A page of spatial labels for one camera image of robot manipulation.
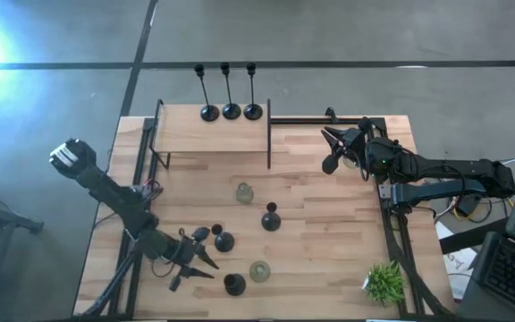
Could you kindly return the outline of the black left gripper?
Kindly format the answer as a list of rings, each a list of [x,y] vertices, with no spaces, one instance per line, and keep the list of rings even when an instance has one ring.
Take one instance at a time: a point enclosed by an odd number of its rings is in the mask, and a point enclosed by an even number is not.
[[[177,275],[169,283],[169,290],[175,292],[181,284],[182,278],[201,277],[214,279],[213,275],[205,273],[191,266],[191,262],[195,256],[200,260],[218,269],[219,266],[210,258],[206,251],[205,245],[202,243],[209,235],[210,230],[207,227],[197,228],[191,237],[181,234],[182,240],[177,249],[177,255],[172,258],[171,262],[180,267]]]

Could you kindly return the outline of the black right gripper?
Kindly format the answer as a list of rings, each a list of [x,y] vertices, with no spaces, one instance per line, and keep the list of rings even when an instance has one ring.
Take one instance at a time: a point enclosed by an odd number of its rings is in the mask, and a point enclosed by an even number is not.
[[[322,162],[322,171],[332,174],[339,166],[339,159],[345,157],[356,163],[362,175],[369,175],[366,145],[367,133],[371,130],[372,123],[367,117],[363,117],[357,128],[347,130],[326,126],[322,130],[331,153]]]

